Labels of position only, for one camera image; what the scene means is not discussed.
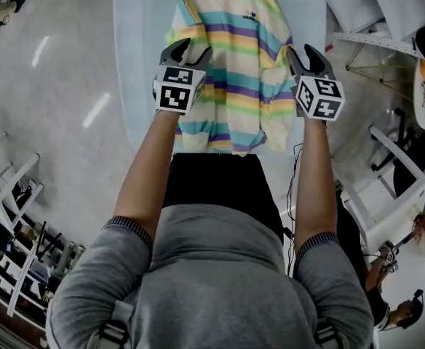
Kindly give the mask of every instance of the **small logo on sweater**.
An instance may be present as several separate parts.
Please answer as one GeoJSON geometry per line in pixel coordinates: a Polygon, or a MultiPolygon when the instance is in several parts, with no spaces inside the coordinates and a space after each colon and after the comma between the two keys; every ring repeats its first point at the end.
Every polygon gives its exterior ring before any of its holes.
{"type": "Polygon", "coordinates": [[[254,12],[247,12],[247,14],[243,16],[243,18],[246,20],[252,20],[252,21],[255,21],[256,23],[259,23],[259,15],[257,15],[254,12]]]}

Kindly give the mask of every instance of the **striped sweater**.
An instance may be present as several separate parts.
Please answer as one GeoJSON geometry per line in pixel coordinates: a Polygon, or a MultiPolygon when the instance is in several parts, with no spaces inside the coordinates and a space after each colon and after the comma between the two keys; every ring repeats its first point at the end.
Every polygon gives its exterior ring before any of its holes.
{"type": "Polygon", "coordinates": [[[187,62],[208,46],[213,54],[201,97],[179,121],[185,151],[246,155],[266,141],[285,151],[295,81],[287,61],[292,37],[275,0],[181,0],[167,45],[187,37],[187,62]]]}

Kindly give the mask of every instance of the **concrete floor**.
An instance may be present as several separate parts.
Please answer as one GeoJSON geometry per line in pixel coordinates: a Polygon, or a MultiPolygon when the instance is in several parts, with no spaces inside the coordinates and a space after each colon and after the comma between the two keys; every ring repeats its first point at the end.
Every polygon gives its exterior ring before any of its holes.
{"type": "MultiPolygon", "coordinates": [[[[376,123],[387,132],[395,124],[392,111],[402,101],[388,89],[345,71],[355,48],[339,42],[327,54],[347,98],[340,119],[327,132],[334,160],[350,179],[362,180],[376,149],[368,127],[376,123]]],[[[375,59],[374,48],[360,54],[360,63],[375,59]]],[[[0,160],[19,166],[33,152],[41,156],[32,176],[44,190],[29,215],[46,220],[68,240],[90,245],[111,216],[135,154],[119,99],[112,0],[27,0],[1,28],[0,131],[4,130],[9,139],[0,160]]],[[[285,211],[294,158],[260,158],[279,210],[285,211]]],[[[289,225],[287,217],[283,219],[289,225]]]]}

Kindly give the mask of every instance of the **light blue table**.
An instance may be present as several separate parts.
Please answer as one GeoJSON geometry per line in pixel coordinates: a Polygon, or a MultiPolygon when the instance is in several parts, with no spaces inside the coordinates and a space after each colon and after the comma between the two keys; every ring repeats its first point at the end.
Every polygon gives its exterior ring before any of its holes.
{"type": "MultiPolygon", "coordinates": [[[[307,65],[304,44],[324,53],[326,0],[276,0],[293,35],[295,50],[307,65]]],[[[152,81],[165,47],[178,0],[114,0],[117,70],[125,126],[130,145],[137,151],[154,115],[152,81]]],[[[287,153],[303,142],[302,118],[296,118],[287,141],[287,153]]],[[[253,153],[271,153],[264,144],[253,153]]]]}

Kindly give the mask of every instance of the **striped cuff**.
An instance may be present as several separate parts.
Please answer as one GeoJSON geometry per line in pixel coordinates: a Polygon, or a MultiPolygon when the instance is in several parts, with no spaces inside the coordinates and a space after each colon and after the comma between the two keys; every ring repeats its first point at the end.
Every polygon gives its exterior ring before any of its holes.
{"type": "Polygon", "coordinates": [[[298,269],[298,264],[300,263],[305,253],[307,253],[314,246],[317,246],[318,244],[327,243],[329,241],[334,241],[337,244],[339,244],[337,235],[330,231],[316,234],[315,236],[312,236],[310,239],[308,239],[305,243],[303,243],[303,246],[301,246],[301,248],[298,250],[297,257],[295,259],[295,267],[293,268],[293,275],[295,275],[295,272],[298,269]]]}
{"type": "Polygon", "coordinates": [[[153,239],[151,238],[151,236],[148,234],[148,232],[144,228],[139,226],[139,224],[137,224],[131,218],[123,217],[123,216],[112,217],[103,226],[103,229],[106,229],[106,228],[109,228],[109,227],[112,227],[112,226],[119,226],[119,227],[130,229],[133,233],[138,235],[141,238],[141,240],[146,244],[146,246],[148,246],[149,254],[150,254],[150,258],[151,258],[151,255],[153,253],[153,239]]]}

